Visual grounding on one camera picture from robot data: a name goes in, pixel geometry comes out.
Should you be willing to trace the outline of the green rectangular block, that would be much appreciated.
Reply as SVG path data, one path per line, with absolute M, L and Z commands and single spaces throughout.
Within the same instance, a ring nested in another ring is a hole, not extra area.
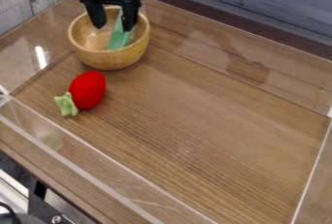
M 122 14 L 123 12 L 119 12 L 117 16 L 117 21 L 113 26 L 110 40 L 109 40 L 107 47 L 106 47 L 107 49 L 125 48 L 131 42 L 133 30 L 130 31 L 123 30 Z

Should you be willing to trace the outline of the brown wooden bowl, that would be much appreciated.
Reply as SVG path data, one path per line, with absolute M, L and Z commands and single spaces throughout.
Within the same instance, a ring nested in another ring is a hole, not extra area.
M 130 44 L 125 48 L 107 48 L 118 13 L 118 7 L 106 7 L 107 24 L 102 29 L 93 25 L 87 13 L 78 16 L 67 28 L 67 38 L 74 52 L 81 61 L 94 69 L 123 69 L 131 66 L 146 52 L 150 25 L 143 13 L 139 13 Z

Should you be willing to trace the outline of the red plush strawberry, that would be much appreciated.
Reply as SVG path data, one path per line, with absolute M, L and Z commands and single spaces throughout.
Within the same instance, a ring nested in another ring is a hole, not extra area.
M 73 81 L 63 96 L 54 98 L 62 115 L 78 115 L 95 107 L 105 98 L 106 79 L 98 71 L 81 74 Z

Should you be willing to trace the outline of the clear acrylic tray wall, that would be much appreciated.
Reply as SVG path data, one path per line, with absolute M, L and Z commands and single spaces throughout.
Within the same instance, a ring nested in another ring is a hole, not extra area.
M 293 224 L 332 109 L 332 61 L 158 0 L 142 59 L 103 102 L 55 104 L 86 71 L 62 0 L 0 37 L 0 151 L 101 224 Z

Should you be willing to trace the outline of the black table leg bracket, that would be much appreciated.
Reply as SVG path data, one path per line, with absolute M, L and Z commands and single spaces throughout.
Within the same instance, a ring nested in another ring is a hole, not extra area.
M 28 213 L 38 217 L 44 224 L 74 224 L 63 213 L 46 202 L 47 190 L 46 184 L 36 180 L 28 189 Z

